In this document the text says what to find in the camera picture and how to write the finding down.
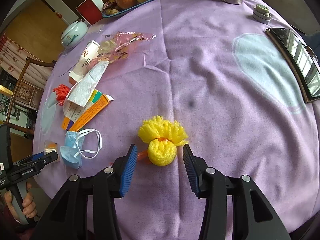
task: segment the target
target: blue face mask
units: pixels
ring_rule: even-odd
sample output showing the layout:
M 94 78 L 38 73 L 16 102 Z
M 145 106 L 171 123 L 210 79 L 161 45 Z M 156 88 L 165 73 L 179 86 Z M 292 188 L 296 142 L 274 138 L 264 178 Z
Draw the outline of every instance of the blue face mask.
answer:
M 91 150 L 82 150 L 82 144 L 84 141 L 84 137 L 91 132 L 95 132 L 98 139 L 98 149 L 96 151 Z M 60 157 L 63 159 L 64 163 L 74 169 L 78 169 L 82 167 L 81 158 L 85 159 L 93 159 L 98 155 L 98 152 L 102 148 L 102 137 L 99 131 L 95 129 L 85 129 L 80 132 L 67 131 L 65 145 L 60 146 Z M 82 153 L 94 153 L 95 155 L 92 157 L 84 156 Z
M 81 154 L 77 154 L 79 151 L 75 147 L 76 138 L 79 135 L 78 132 L 67 131 L 64 146 L 60 146 L 60 157 L 63 159 L 66 166 L 79 169 L 82 167 Z M 78 140 L 79 149 L 82 149 L 82 143 L 84 141 L 84 136 Z

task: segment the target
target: light blue circle pattern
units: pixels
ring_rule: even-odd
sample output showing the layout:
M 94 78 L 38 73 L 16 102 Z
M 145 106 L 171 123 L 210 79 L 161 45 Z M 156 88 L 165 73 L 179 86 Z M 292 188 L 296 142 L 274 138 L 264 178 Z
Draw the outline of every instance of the light blue circle pattern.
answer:
M 41 119 L 40 119 L 40 124 L 41 124 L 41 130 L 43 134 L 46 134 L 53 122 L 54 119 L 54 114 L 56 113 L 56 105 L 57 100 L 56 100 L 56 93 L 53 92 L 49 96 L 49 98 L 46 100 L 44 104 L 44 108 L 41 113 Z
M 233 43 L 234 56 L 242 71 L 273 99 L 293 114 L 305 107 L 298 82 L 288 63 L 264 35 L 243 34 Z

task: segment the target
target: wooden floor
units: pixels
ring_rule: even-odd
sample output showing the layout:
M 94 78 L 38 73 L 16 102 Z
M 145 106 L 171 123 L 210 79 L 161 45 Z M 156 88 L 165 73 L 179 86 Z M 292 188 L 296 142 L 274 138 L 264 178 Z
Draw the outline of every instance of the wooden floor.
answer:
M 35 0 L 9 24 L 5 35 L 45 62 L 57 60 L 67 24 L 41 0 Z
M 16 162 L 32 155 L 33 141 L 21 135 L 11 133 L 11 156 Z

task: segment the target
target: purple tablecloth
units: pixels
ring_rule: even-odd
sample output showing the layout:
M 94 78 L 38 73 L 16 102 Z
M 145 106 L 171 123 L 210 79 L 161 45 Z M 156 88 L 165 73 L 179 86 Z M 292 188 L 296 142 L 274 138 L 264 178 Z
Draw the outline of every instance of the purple tablecloth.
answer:
M 252 176 L 288 231 L 320 209 L 320 101 L 305 105 L 298 84 L 281 55 L 255 21 L 252 9 L 260 0 L 231 5 L 220 0 L 155 0 L 119 19 L 102 20 L 57 61 L 44 90 L 38 114 L 34 153 L 50 139 L 60 146 L 62 107 L 47 113 L 52 89 L 68 85 L 68 70 L 90 40 L 118 31 L 157 35 L 140 44 L 124 61 L 112 63 L 97 89 L 113 101 L 85 127 L 101 132 L 103 147 L 93 160 L 74 170 L 63 161 L 46 166 L 36 181 L 54 197 L 72 174 L 95 175 L 125 155 L 130 144 L 147 148 L 137 131 L 142 120 L 163 115 L 178 120 L 189 135 L 193 153 L 223 174 Z M 271 9 L 270 27 L 288 23 Z M 54 117 L 48 122 L 50 114 Z M 87 135 L 84 149 L 96 149 Z M 192 193 L 178 148 L 165 167 L 137 164 L 129 192 L 116 199 L 124 240 L 194 240 L 198 238 L 204 199 Z M 231 236 L 228 219 L 228 239 Z M 93 230 L 92 208 L 88 227 Z

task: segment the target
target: finger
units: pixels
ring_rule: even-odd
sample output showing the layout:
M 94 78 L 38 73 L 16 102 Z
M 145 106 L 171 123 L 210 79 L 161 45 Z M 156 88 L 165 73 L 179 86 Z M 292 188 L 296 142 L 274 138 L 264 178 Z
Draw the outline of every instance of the finger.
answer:
M 30 182 L 27 182 L 27 190 L 31 189 L 32 188 L 32 185 Z
M 8 206 L 8 209 L 10 211 L 10 213 L 12 214 L 12 216 L 15 218 L 15 219 L 18 219 L 19 216 L 17 214 L 17 212 L 15 211 L 13 205 L 12 205 L 12 193 L 11 191 L 7 191 L 6 193 L 4 193 L 4 200 Z
M 38 214 L 38 211 L 35 209 L 29 215 L 26 215 L 27 218 L 34 218 Z
M 36 209 L 36 203 L 32 202 L 30 205 L 25 207 L 22 211 L 22 213 L 26 216 L 31 214 Z
M 4 200 L 7 206 L 12 206 L 12 193 L 11 190 L 8 190 L 6 193 L 4 193 Z
M 23 207 L 27 207 L 28 205 L 30 205 L 33 202 L 33 194 L 29 191 L 26 194 L 26 197 L 24 198 L 23 202 L 22 202 L 22 206 Z

